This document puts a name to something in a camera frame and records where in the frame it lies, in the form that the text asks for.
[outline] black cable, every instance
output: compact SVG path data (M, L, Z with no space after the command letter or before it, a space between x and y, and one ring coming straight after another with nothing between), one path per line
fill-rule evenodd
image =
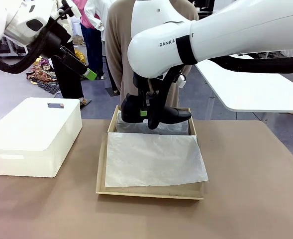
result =
M26 70L41 55L42 51L44 50L46 45L46 39L50 34L50 29L70 10L71 7L67 8L57 17L57 19L54 20L54 22L48 28L43 28L40 31L35 42L33 42L32 51L29 51L28 54L21 61L17 62L16 64L9 65L3 62L0 58L0 70L11 74L19 74Z
M231 56L221 56L210 59L222 68L237 72L250 73L293 73L293 57L283 59L240 59Z

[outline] brown table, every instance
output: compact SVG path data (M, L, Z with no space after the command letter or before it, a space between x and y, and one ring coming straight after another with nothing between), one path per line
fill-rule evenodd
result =
M200 202L98 196L109 121L83 123L56 178L0 176L0 239L293 239L293 156L263 123L195 122Z

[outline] yellow object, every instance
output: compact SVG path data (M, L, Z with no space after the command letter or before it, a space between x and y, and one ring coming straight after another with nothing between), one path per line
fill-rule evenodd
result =
M84 56L84 54L83 54L81 51L75 49L75 53L76 53L76 56L79 58L79 60L80 60L82 63L85 64L85 63L87 62L87 61L86 61L86 57Z
M34 65L34 66L39 65L39 62L41 61L41 59L42 59L42 56L39 56L39 57L36 59L36 61L33 63L33 65Z

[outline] white shirt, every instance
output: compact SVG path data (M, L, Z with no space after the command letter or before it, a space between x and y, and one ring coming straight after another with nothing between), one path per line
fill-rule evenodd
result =
M90 23L101 31L101 39L105 41L105 25L107 21L107 13L112 3L116 0L88 0L85 6L85 13L90 21Z

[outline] white storage box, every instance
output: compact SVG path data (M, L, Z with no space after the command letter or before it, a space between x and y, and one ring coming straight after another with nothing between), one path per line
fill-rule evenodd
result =
M55 177L81 128L79 100L24 100L0 120L0 175Z

